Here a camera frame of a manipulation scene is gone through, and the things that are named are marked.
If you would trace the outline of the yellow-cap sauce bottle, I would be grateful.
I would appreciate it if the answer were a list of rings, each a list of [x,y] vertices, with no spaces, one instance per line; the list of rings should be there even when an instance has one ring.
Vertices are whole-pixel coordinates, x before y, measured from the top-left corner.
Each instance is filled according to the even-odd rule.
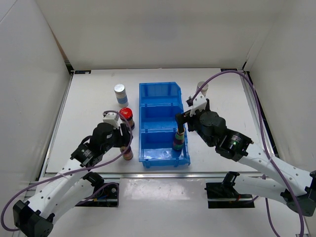
[[[179,131],[177,131],[173,139],[172,148],[175,151],[180,151],[182,150],[183,146],[184,146],[184,132],[180,133]]]
[[[133,151],[131,147],[122,146],[120,152],[125,160],[131,160],[133,158]]]

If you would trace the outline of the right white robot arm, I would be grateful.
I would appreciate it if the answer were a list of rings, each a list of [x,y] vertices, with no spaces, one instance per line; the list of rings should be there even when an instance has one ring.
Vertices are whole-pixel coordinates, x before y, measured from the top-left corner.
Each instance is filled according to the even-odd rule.
[[[247,165],[268,179],[246,177],[228,172],[220,190],[227,197],[253,194],[276,200],[303,216],[313,216],[316,209],[316,174],[296,168],[268,153],[244,134],[228,129],[224,118],[209,108],[209,100],[190,103],[192,109],[176,114],[179,133],[184,126],[195,131],[220,156]]]

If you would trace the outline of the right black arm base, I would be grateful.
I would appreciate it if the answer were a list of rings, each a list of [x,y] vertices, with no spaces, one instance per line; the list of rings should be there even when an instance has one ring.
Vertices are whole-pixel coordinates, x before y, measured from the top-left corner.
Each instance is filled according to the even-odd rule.
[[[204,190],[207,195],[209,209],[254,208],[254,197],[241,194],[234,189],[238,172],[230,171],[221,182],[206,182]]]

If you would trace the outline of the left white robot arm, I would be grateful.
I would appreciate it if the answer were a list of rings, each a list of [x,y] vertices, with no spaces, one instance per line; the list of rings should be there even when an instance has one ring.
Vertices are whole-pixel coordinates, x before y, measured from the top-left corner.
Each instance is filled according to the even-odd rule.
[[[28,237],[48,236],[65,212],[84,198],[102,195],[106,184],[92,169],[111,148],[128,149],[131,141],[129,125],[98,124],[92,135],[78,145],[59,174],[47,179],[47,184],[27,201],[19,200],[14,204],[15,226]]]

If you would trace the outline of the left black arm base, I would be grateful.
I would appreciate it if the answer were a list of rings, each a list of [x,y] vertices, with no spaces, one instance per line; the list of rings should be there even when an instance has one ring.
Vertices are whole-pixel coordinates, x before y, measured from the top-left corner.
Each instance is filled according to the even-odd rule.
[[[76,204],[78,207],[118,207],[119,183],[106,182],[96,172],[90,172],[83,177],[93,188],[90,196]]]

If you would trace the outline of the left red-lid sauce jar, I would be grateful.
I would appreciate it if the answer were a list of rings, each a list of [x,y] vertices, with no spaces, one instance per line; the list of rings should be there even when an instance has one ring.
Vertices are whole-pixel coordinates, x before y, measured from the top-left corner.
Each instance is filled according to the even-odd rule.
[[[125,107],[120,109],[119,113],[121,114],[121,118],[125,118],[130,125],[131,129],[133,130],[135,127],[135,123],[133,120],[133,112],[130,108]]]

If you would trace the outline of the blue plastic divided bin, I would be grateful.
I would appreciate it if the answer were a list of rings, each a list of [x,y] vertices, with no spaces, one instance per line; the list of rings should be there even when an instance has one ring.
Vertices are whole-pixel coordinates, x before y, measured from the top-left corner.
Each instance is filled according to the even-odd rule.
[[[177,83],[139,84],[139,162],[145,168],[191,164],[186,134],[182,148],[173,149],[177,132],[175,115],[183,111]]]

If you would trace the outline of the right white shaker silver cap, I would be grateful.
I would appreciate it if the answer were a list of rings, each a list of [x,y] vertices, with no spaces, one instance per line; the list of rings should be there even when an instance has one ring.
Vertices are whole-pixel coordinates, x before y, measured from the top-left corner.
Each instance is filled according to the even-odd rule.
[[[205,83],[204,81],[200,81],[197,84],[196,92],[199,91],[204,97],[206,97],[207,91],[208,91],[208,84],[203,85],[204,83]]]

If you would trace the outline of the white shaker silver cap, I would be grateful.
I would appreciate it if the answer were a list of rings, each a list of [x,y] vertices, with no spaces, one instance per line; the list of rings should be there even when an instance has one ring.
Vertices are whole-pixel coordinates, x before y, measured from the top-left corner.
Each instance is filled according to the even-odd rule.
[[[126,89],[123,84],[116,84],[114,86],[114,92],[117,98],[117,102],[121,108],[125,108],[128,106],[128,97],[126,94]]]
[[[204,81],[200,81],[197,84],[196,92],[199,91],[204,97],[206,97],[207,91],[208,91],[208,84],[203,85],[204,83],[205,83]]]

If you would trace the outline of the left white shaker silver cap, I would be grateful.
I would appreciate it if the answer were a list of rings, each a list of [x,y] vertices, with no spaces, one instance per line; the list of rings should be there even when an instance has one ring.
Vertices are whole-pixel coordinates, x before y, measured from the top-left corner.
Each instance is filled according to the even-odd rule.
[[[116,84],[114,86],[114,92],[117,98],[117,102],[121,108],[125,108],[128,106],[128,97],[126,94],[126,89],[123,84]]]

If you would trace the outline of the right black corner label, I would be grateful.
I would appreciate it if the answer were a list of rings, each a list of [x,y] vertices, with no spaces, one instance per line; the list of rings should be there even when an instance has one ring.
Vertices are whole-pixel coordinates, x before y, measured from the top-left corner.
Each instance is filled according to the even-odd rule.
[[[224,72],[224,71],[238,71],[238,69],[233,69],[233,68],[225,68],[225,69],[221,68],[220,70],[221,70],[221,72]]]

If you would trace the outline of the black corner label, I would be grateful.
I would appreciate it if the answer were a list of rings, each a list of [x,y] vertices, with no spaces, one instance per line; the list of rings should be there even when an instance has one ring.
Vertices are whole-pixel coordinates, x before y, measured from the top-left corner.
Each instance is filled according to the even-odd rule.
[[[74,74],[88,75],[88,74],[91,74],[91,70],[75,70]]]
[[[221,70],[221,72],[224,72],[224,71],[238,71],[238,69],[233,69],[233,68],[225,68],[225,69],[221,68],[220,70]]]

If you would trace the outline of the left black corner label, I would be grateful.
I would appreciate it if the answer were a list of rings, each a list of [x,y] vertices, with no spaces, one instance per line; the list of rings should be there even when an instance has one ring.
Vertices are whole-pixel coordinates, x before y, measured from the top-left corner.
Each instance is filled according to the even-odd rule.
[[[75,70],[74,74],[88,75],[88,74],[91,74],[91,70]]]

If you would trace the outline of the front aluminium rail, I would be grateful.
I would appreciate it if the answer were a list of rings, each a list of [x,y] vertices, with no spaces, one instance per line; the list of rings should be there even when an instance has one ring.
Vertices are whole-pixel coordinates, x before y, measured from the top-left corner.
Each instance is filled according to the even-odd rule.
[[[189,173],[99,173],[105,179],[151,179],[151,178],[224,178],[228,172]]]

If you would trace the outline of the left aluminium side rail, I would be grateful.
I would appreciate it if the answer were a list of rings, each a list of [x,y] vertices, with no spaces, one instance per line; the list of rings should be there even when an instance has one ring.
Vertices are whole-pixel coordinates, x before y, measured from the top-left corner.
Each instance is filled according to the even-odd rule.
[[[69,90],[70,90],[70,87],[71,87],[71,83],[72,83],[72,80],[73,80],[73,75],[74,75],[74,73],[71,72],[70,80],[69,80],[69,82],[67,84],[67,87],[65,89],[65,93],[64,93],[63,98],[62,98],[62,102],[61,102],[61,105],[60,105],[60,108],[59,108],[59,111],[58,111],[58,114],[57,114],[57,118],[56,118],[56,121],[55,121],[53,132],[51,134],[51,138],[50,138],[50,141],[49,141],[46,153],[45,153],[45,157],[44,157],[42,166],[40,168],[39,174],[37,175],[37,177],[35,179],[36,181],[38,181],[41,177],[44,177],[45,174],[46,174],[46,169],[47,169],[47,166],[48,166],[48,163],[49,163],[51,151],[52,151],[52,148],[54,146],[54,142],[55,142],[55,138],[56,138],[57,131],[58,131],[58,128],[59,128],[59,124],[60,124],[60,121],[61,121],[61,117],[62,117],[62,114],[63,114],[63,110],[64,110],[64,107],[65,107],[66,100],[67,100],[67,97],[68,97],[68,94],[69,94]]]

